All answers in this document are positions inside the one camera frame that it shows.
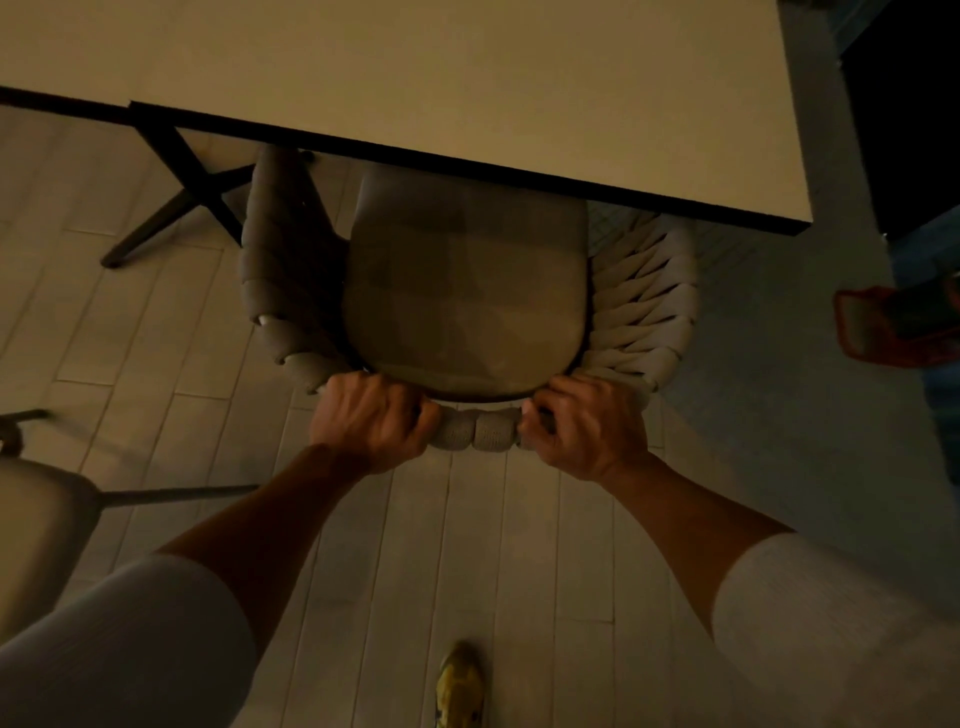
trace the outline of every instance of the chair seat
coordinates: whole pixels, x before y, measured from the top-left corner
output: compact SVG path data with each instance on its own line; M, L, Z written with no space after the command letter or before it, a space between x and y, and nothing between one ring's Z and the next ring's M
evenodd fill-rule
M588 313L582 200L375 165L348 249L348 339L449 400L509 400L565 371Z
M0 457L0 644L54 608L99 518L86 478Z

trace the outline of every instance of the white shirt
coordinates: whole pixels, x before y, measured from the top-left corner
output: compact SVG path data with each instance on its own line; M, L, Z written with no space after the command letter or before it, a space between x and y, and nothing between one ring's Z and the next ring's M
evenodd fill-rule
M792 723L960 725L960 622L797 534L733 565L712 622L720 651ZM255 668L226 585L151 556L0 648L0 725L225 728Z

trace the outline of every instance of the shoe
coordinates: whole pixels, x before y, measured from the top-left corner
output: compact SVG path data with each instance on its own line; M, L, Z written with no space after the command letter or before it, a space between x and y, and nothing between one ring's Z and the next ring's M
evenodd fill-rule
M485 692L480 654L470 644L457 643L437 679L436 728L479 728Z

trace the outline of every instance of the black table leg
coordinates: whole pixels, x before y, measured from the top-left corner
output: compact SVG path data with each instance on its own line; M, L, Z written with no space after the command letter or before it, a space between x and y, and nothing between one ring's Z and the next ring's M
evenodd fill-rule
M100 264L105 268L119 268L127 255L139 248L158 232L173 225L197 206L203 205L240 245L243 226L223 200L223 195L232 189L249 184L253 177L253 164L247 164L224 172L209 173L197 159L175 127L156 122L136 112L135 127L151 149L173 172L183 185L183 190L151 215L143 224L113 246L104 255ZM300 152L303 160L313 161L312 152Z

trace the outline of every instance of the hand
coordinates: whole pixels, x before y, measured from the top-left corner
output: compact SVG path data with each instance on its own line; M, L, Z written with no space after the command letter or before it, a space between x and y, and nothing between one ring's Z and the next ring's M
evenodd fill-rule
M556 434L540 421L553 412ZM632 389L590 376L553 376L522 406L517 429L524 442L552 465L580 480L605 484L616 473L656 459Z
M326 383L310 423L310 444L362 458L371 473L385 473L422 455L439 425L440 406L416 387L350 372Z

